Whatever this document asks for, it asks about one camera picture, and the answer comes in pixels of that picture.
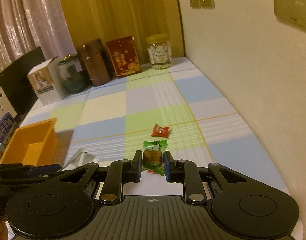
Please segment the left hand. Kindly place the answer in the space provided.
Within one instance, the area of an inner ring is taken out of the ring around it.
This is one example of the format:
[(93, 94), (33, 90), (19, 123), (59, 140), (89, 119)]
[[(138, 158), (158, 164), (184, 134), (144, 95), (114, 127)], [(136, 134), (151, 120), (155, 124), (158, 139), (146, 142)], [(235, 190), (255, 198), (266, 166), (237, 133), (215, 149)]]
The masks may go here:
[(7, 218), (5, 216), (0, 217), (0, 240), (8, 239), (8, 229), (6, 225)]

